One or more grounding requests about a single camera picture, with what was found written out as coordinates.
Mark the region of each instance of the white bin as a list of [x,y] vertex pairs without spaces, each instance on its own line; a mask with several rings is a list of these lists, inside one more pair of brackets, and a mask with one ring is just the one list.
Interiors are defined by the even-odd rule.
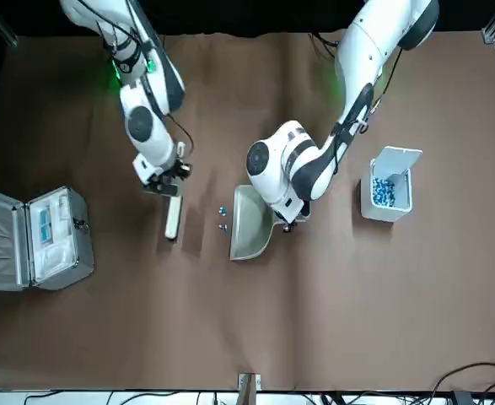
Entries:
[[[372,159],[369,172],[361,180],[362,216],[378,221],[395,222],[412,210],[411,167],[422,155],[418,149],[386,146],[378,158]],[[377,203],[374,198],[374,180],[395,185],[395,201],[389,205]]]

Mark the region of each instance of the green light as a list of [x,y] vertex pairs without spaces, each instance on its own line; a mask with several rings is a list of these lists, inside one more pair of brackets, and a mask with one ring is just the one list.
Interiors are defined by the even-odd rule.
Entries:
[[153,72],[155,70],[155,63],[153,63],[152,60],[149,60],[148,63],[146,63],[146,69],[148,72]]
[[112,61],[112,66],[114,67],[114,70],[116,71],[116,78],[118,80],[121,80],[120,72],[118,71],[118,68],[116,67],[116,64],[114,63],[114,61]]

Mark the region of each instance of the white robotic arm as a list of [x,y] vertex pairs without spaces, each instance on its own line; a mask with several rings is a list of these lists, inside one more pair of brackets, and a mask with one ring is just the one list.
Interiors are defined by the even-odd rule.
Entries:
[[291,224],[320,198],[373,105],[373,87],[393,50],[419,46],[433,31],[438,0],[368,0],[339,43],[335,69],[345,106],[318,148],[297,121],[283,124],[247,154],[247,172],[262,198]]
[[137,0],[60,0],[76,25],[103,37],[123,87],[127,135],[139,154],[133,166],[146,190],[177,197],[191,173],[184,145],[175,144],[163,118],[180,108],[185,86]]

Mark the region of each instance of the cable on floor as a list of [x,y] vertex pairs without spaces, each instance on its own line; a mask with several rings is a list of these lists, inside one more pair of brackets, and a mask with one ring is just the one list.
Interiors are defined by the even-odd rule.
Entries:
[[172,397],[173,395],[179,394],[179,391],[168,392],[166,394],[159,394],[157,392],[144,392],[142,394],[137,394],[133,397],[126,399],[124,402],[121,402],[120,405],[125,405],[126,403],[132,401],[133,399],[137,399],[139,397]]
[[316,405],[316,402],[313,401],[311,398],[307,397],[305,394],[301,394],[301,396],[307,399],[307,401],[311,402],[313,405]]
[[377,396],[377,397],[389,397],[389,398],[396,398],[396,399],[399,399],[401,401],[403,401],[404,403],[406,403],[406,401],[410,401],[410,404],[412,405],[413,403],[417,402],[418,400],[427,400],[426,397],[409,397],[409,396],[405,396],[405,395],[400,395],[400,394],[388,394],[388,393],[385,393],[385,392],[379,392],[379,391],[364,391],[362,392],[361,394],[359,394],[357,397],[353,398],[352,401],[350,402],[347,402],[347,405],[353,405],[355,402],[357,402],[360,398],[362,397],[365,397],[367,395],[373,395],[373,396]]
[[109,405],[110,399],[112,398],[113,395],[114,395],[114,392],[111,392],[108,399],[106,400],[106,405]]
[[495,388],[495,383],[492,383],[490,386],[488,386],[485,391],[482,393],[482,396],[480,397],[480,400],[478,402],[478,405],[483,405],[483,403],[485,402],[485,399],[487,397],[487,394],[493,389]]
[[31,399],[31,398],[46,398],[46,397],[52,397],[53,395],[57,395],[57,394],[61,394],[63,391],[53,391],[53,392],[48,392],[44,395],[28,395],[25,399],[24,399],[24,405],[26,405],[28,403],[28,400]]

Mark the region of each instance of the dustpan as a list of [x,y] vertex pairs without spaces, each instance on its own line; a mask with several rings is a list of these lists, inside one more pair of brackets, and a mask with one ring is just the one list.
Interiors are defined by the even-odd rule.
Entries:
[[[309,219],[299,215],[296,222]],[[252,185],[234,190],[234,212],[230,240],[230,260],[249,260],[267,248],[275,225],[285,225]]]

